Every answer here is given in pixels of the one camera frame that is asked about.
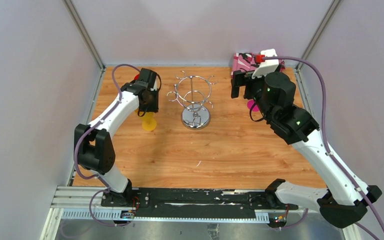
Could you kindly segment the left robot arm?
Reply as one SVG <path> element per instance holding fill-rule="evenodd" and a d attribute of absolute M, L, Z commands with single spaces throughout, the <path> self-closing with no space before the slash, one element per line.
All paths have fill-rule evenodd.
<path fill-rule="evenodd" d="M 139 205 L 132 182 L 116 166 L 116 152 L 112 138 L 132 113 L 142 120 L 142 128 L 156 129 L 154 115 L 159 111 L 160 75 L 148 68 L 138 71 L 136 77 L 118 86 L 112 103 L 88 124 L 74 129 L 73 160 L 78 175 L 87 180 L 99 179 L 105 186 L 103 196 L 116 206 Z"/>

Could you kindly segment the yellow wine glass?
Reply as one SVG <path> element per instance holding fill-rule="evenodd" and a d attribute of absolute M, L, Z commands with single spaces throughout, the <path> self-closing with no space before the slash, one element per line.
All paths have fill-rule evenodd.
<path fill-rule="evenodd" d="M 154 112 L 142 112 L 138 109 L 135 110 L 136 115 L 142 120 L 142 129 L 151 132 L 156 129 L 157 121 L 154 118 Z"/>

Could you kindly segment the pink wine glass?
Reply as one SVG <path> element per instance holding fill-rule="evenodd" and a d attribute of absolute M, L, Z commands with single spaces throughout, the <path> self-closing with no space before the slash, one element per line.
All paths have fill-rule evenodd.
<path fill-rule="evenodd" d="M 248 102 L 247 102 L 247 107 L 249 110 L 251 110 L 251 112 L 259 112 L 259 108 L 258 106 L 256 105 L 255 101 L 253 99 L 250 99 Z"/>

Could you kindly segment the chrome wine glass rack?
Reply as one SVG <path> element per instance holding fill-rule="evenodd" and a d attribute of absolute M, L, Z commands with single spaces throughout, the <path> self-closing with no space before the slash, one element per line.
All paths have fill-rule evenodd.
<path fill-rule="evenodd" d="M 206 128 L 211 122 L 210 110 L 206 107 L 206 104 L 209 104 L 211 108 L 214 107 L 210 97 L 212 86 L 218 82 L 211 81 L 212 75 L 202 77 L 184 73 L 182 77 L 176 75 L 175 78 L 178 82 L 173 85 L 174 89 L 169 91 L 166 96 L 174 95 L 174 99 L 170 101 L 176 102 L 182 107 L 181 123 L 189 130 L 197 131 Z M 207 86 L 207 93 L 194 86 L 195 80 L 203 81 Z"/>

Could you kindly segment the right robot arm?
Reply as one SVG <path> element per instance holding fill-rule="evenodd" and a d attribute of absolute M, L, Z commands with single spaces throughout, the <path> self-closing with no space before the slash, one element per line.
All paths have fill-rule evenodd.
<path fill-rule="evenodd" d="M 326 184 L 313 188 L 278 178 L 265 189 L 266 204 L 272 209 L 296 205 L 313 210 L 341 229 L 359 222 L 382 191 L 360 181 L 342 160 L 332 158 L 318 122 L 294 104 L 296 85 L 290 78 L 278 71 L 253 77 L 251 71 L 237 70 L 231 79 L 232 98 L 239 96 L 240 87 L 245 87 L 244 97 L 254 100 L 273 132 L 304 156 Z"/>

